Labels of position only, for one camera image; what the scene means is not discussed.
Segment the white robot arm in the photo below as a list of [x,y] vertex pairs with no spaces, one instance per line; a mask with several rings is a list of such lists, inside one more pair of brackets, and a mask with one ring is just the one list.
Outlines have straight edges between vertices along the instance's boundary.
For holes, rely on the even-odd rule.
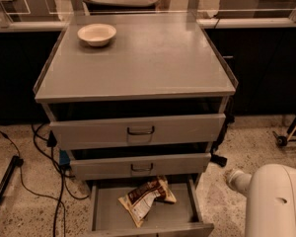
[[252,175],[229,170],[225,178],[247,199],[245,237],[296,237],[296,169],[267,164]]

